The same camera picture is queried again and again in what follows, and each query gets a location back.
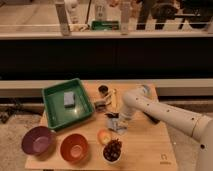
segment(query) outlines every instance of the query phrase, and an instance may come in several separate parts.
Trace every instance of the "sponge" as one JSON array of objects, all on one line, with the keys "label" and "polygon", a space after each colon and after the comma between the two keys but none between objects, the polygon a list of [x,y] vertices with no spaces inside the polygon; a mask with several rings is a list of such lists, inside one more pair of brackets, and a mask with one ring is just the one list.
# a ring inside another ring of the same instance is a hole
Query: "sponge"
[{"label": "sponge", "polygon": [[75,107],[75,93],[72,91],[64,93],[64,106]]}]

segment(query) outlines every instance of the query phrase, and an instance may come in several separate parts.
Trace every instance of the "bottle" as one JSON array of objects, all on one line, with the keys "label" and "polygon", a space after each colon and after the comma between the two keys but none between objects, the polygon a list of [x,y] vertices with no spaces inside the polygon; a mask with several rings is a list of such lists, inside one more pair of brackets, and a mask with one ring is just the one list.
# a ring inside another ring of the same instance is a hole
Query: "bottle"
[{"label": "bottle", "polygon": [[107,20],[107,1],[106,0],[95,1],[95,20],[98,20],[98,21]]}]

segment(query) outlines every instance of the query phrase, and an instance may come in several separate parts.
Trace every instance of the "small cup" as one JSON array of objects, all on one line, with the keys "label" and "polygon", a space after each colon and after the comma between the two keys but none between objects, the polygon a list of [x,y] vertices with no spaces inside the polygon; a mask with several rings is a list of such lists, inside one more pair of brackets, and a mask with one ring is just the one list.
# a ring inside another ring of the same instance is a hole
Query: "small cup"
[{"label": "small cup", "polygon": [[105,146],[104,149],[103,149],[103,157],[104,157],[104,159],[107,161],[107,163],[109,163],[109,164],[115,164],[115,163],[117,163],[117,162],[120,160],[121,152],[120,152],[120,154],[119,154],[119,156],[118,156],[118,158],[117,158],[116,160],[110,161],[110,160],[108,160],[108,159],[105,157],[105,155],[104,155],[104,150],[105,150],[105,148],[106,148],[106,146]]}]

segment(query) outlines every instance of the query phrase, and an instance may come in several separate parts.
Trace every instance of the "green tray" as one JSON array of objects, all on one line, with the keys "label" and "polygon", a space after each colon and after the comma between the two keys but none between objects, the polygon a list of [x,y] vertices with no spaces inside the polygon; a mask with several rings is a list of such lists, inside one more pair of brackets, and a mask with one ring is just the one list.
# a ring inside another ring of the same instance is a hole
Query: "green tray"
[{"label": "green tray", "polygon": [[[64,107],[64,93],[68,91],[75,93],[75,107]],[[48,127],[55,131],[79,123],[90,117],[94,112],[92,104],[78,78],[44,88],[42,96],[46,109]]]},{"label": "green tray", "polygon": [[92,30],[119,30],[118,21],[92,21]]}]

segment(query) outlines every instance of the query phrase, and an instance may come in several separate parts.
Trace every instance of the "bowl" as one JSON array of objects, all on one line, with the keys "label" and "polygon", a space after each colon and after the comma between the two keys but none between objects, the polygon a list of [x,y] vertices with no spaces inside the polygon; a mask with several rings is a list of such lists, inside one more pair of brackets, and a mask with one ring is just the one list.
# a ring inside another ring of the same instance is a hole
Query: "bowl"
[{"label": "bowl", "polygon": [[61,156],[70,163],[77,163],[88,153],[89,145],[86,138],[80,134],[71,134],[61,144]]},{"label": "bowl", "polygon": [[108,144],[103,148],[104,159],[110,164],[117,163],[121,157],[121,147],[122,142],[118,139],[108,142]]},{"label": "bowl", "polygon": [[45,126],[38,126],[28,131],[22,139],[22,150],[28,155],[44,153],[54,141],[51,130]]}]

